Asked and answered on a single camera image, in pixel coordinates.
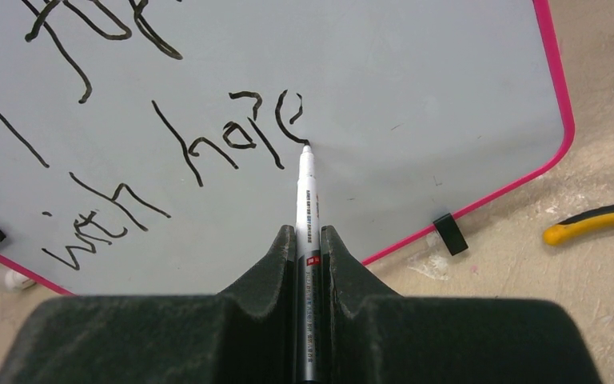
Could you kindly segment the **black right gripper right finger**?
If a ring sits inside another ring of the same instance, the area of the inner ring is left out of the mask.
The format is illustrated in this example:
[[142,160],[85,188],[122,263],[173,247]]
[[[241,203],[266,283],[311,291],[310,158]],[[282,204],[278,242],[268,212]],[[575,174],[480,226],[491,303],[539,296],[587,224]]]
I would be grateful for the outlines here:
[[556,303],[407,297],[349,252],[332,226],[322,353],[333,383],[598,383],[583,337]]

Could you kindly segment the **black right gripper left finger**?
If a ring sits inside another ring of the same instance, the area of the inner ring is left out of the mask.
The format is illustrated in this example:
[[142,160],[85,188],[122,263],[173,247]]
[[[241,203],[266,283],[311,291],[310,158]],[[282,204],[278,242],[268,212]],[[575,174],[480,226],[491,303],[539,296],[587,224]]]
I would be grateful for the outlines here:
[[291,226],[217,294],[60,296],[24,322],[0,383],[290,383]]

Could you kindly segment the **black silver marker pen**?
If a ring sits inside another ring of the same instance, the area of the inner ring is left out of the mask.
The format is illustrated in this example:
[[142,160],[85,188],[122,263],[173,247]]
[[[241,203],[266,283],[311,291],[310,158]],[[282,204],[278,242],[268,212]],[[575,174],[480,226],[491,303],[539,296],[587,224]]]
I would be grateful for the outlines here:
[[299,157],[295,233],[293,381],[323,383],[318,192],[314,155],[308,143]]

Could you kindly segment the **whiteboard with pink frame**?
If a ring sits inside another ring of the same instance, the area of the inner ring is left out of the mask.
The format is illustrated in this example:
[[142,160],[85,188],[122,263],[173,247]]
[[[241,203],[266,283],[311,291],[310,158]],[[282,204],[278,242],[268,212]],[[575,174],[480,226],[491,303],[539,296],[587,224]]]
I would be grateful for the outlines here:
[[295,221],[372,262],[543,174],[547,1],[0,1],[0,262],[61,294],[221,290]]

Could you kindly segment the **white PVC pipe frame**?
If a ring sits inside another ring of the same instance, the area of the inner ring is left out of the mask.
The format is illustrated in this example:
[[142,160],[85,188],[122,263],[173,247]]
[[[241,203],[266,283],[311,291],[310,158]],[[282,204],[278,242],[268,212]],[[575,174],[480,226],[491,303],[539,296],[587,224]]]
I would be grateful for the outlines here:
[[36,282],[10,268],[0,267],[0,291],[21,292],[34,286]]

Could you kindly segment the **yellow handled pliers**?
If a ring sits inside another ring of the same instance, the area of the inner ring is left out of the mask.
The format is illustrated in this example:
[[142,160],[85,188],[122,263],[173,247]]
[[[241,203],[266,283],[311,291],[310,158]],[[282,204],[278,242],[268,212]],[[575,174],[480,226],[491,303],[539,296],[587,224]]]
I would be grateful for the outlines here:
[[559,246],[587,233],[614,227],[614,204],[586,210],[547,228],[542,240],[549,246]]

